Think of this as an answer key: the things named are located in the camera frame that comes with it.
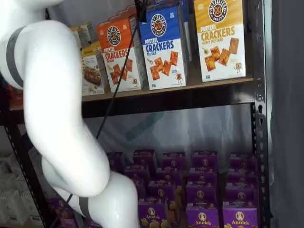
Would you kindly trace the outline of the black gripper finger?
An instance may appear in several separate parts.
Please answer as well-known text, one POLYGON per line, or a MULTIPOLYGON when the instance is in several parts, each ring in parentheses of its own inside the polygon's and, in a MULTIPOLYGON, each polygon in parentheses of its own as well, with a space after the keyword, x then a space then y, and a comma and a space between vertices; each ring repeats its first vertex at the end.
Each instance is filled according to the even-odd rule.
POLYGON ((146 11, 148 0, 134 0, 137 12, 137 19, 139 22, 147 22, 146 11))

